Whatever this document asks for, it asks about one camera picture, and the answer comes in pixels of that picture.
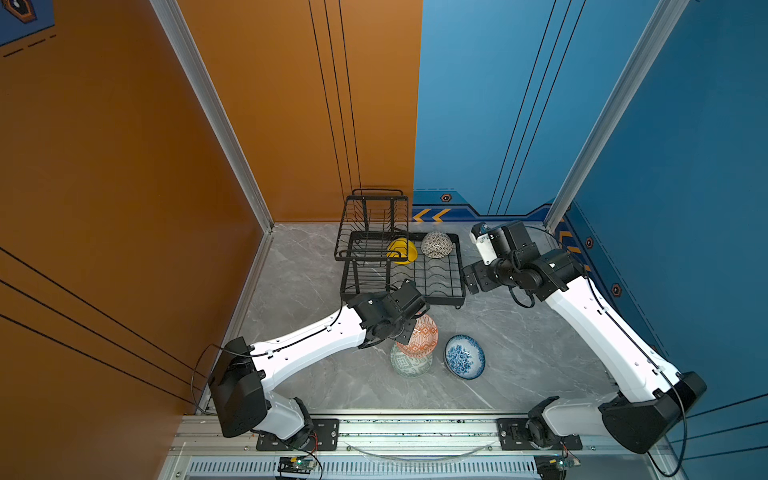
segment yellow bowl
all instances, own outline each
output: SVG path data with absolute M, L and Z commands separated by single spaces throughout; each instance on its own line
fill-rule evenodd
M 397 265 L 408 265 L 409 263 L 413 263 L 416 261 L 416 257 L 419 256 L 419 252 L 416 251 L 416 245 L 411 240 L 406 240 L 405 238 L 399 238 L 392 241 L 389 244 L 389 247 L 387 247 L 387 250 L 389 250 L 389 252 L 386 256 L 390 258 L 403 258 L 406 254 L 408 255 L 408 260 L 394 262 Z

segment black wire dish rack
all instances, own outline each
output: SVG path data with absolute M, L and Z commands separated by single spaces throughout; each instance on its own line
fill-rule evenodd
M 409 232 L 409 202 L 402 190 L 355 189 L 352 193 L 346 198 L 334 251 L 336 259 L 345 263 L 341 297 L 349 301 L 359 293 L 397 290 L 403 280 L 411 279 L 432 305 L 460 308 L 466 290 L 458 235 L 448 233 L 453 243 L 449 255 L 427 257 L 421 249 L 427 233 Z M 404 239 L 398 242 L 399 249 L 393 245 L 398 239 Z M 414 243 L 418 256 L 404 265 L 408 261 L 402 248 L 405 240 Z

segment blue and white bowl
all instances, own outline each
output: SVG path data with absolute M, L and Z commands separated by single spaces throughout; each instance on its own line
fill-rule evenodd
M 445 364 L 459 378 L 478 378 L 485 369 L 485 354 L 470 336 L 456 335 L 445 344 Z

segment gray marble surface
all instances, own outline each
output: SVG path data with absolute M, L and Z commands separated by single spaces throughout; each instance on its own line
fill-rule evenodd
M 470 223 L 412 223 L 411 231 L 458 233 L 464 264 L 480 260 L 469 242 Z M 337 224 L 285 223 L 273 243 L 240 335 L 249 343 L 272 339 L 316 322 L 340 305 L 343 264 L 333 259 Z M 548 238 L 530 230 L 540 250 Z M 527 412 L 552 396 L 581 397 L 615 391 L 600 360 L 584 340 L 548 306 L 523 309 L 506 289 L 477 296 L 465 305 L 432 306 L 439 343 L 430 370 L 419 378 L 399 376 L 389 362 L 392 341 L 346 350 L 290 377 L 277 388 L 300 397 L 310 409 L 500 409 Z M 465 381 L 445 367 L 446 341 L 459 333 L 485 351 L 483 374 Z

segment black mounting plate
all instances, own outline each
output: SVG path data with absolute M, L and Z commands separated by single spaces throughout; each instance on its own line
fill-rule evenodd
M 331 452 L 336 450 L 339 440 L 339 420 L 338 419 L 313 419 L 317 434 L 317 450 L 319 452 Z M 305 450 L 311 450 L 315 446 L 314 436 L 306 444 Z M 290 450 L 284 443 L 279 441 L 272 433 L 259 435 L 259 441 L 256 443 L 256 450 L 260 452 L 287 452 Z
M 502 443 L 502 450 L 547 450 L 531 442 L 531 433 L 525 427 L 527 418 L 496 419 L 498 428 L 498 440 Z M 558 437 L 568 450 L 581 450 L 581 438 L 578 435 Z M 551 450 L 558 450 L 560 444 L 553 445 Z

